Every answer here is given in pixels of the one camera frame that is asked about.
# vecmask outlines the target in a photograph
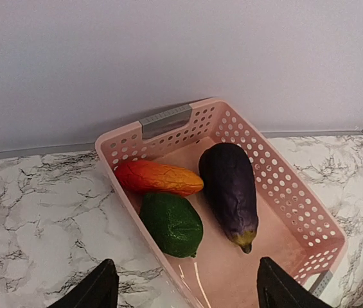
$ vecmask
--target green avocado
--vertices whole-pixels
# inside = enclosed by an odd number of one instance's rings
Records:
[[[204,231],[200,216],[186,198],[148,193],[140,218],[162,252],[178,258],[196,256]]]

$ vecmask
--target eggplant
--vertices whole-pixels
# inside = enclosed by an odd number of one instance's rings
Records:
[[[250,253],[258,228],[254,173],[245,151],[220,143],[200,157],[204,196],[230,241]]]

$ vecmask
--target gray basket handle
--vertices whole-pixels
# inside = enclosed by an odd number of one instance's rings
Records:
[[[320,297],[331,278],[333,278],[333,273],[331,271],[322,272],[308,291],[315,297]]]
[[[143,130],[143,140],[157,137],[186,125],[192,111],[191,106],[187,104],[139,120]]]

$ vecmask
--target white marble surface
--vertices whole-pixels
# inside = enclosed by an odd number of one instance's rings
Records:
[[[271,142],[348,235],[322,299],[363,306],[363,137]],[[0,160],[0,308],[47,307],[114,259],[120,307],[186,307],[103,176],[94,152]]]

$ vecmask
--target basket bottom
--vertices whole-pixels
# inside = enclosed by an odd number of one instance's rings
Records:
[[[206,137],[155,161],[198,174],[200,156],[214,144]],[[138,211],[141,199],[127,194]],[[265,203],[259,195],[260,225],[249,255],[227,239],[201,192],[188,199],[202,219],[204,238],[195,258],[166,258],[205,308],[258,307],[256,277],[260,259],[271,257],[287,273],[294,274],[297,264],[306,256],[305,249],[271,209],[277,205]]]

